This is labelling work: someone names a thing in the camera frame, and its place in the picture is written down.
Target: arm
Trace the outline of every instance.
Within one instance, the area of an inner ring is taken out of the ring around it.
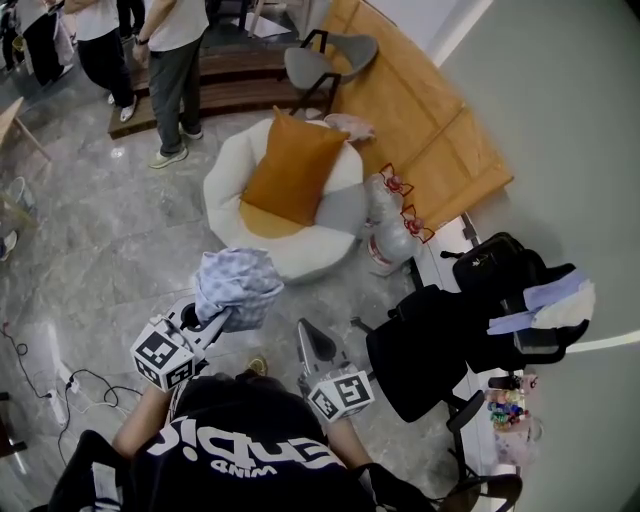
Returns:
[[[172,395],[173,391],[165,393],[149,385],[113,439],[113,448],[125,459],[132,459],[140,447],[164,426]]]
[[[133,47],[133,58],[143,66],[147,65],[149,60],[149,46],[146,44],[156,30],[164,23],[167,16],[178,3],[178,0],[153,0],[151,9],[147,14],[147,19],[138,34],[136,44]],[[138,41],[144,41],[144,44],[138,44]]]
[[[86,9],[90,5],[95,4],[98,0],[65,0],[64,2],[64,13],[65,14],[75,14],[80,12],[82,9]]]
[[[360,442],[351,420],[339,419],[334,423],[329,423],[325,430],[329,439],[329,448],[344,462],[348,469],[355,469],[373,462]]]
[[[141,41],[148,41],[160,25],[164,23],[164,20],[167,19],[167,16],[169,16],[177,3],[178,0],[153,0],[138,38]]]

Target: hand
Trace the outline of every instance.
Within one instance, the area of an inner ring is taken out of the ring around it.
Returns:
[[[136,44],[133,46],[133,58],[144,67],[149,64],[149,45]]]

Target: gray pants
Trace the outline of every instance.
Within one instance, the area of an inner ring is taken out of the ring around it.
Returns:
[[[163,156],[175,155],[182,150],[179,121],[187,133],[195,134],[201,130],[200,41],[198,39],[175,50],[151,52],[149,58],[149,93]],[[184,103],[182,119],[180,99]]]

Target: purple cloth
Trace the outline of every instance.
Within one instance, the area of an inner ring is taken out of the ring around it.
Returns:
[[[522,295],[528,311],[490,319],[487,334],[507,334],[529,329],[538,311],[577,293],[580,285],[586,280],[587,276],[576,269],[552,283],[525,289]]]
[[[569,295],[578,293],[580,285],[586,280],[587,276],[576,269],[552,283],[527,288],[522,292],[524,303],[529,311],[555,304]]]
[[[501,316],[500,318],[492,318],[489,320],[489,329],[487,329],[487,334],[493,336],[496,334],[507,334],[509,332],[529,329],[536,313],[537,311],[523,311],[522,313]]]

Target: white cloth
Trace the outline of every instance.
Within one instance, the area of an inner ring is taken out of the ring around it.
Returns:
[[[534,329],[556,329],[575,327],[584,320],[591,320],[596,305],[596,287],[587,280],[573,295],[543,307],[533,318]]]
[[[98,0],[76,14],[76,39],[91,41],[118,28],[116,0]]]
[[[20,32],[24,34],[38,18],[47,14],[47,8],[42,0],[20,0],[16,5],[16,13],[20,21]]]
[[[149,16],[153,0],[145,0]],[[209,26],[204,0],[177,0],[175,7],[149,39],[149,49],[166,52],[181,48],[198,39]]]

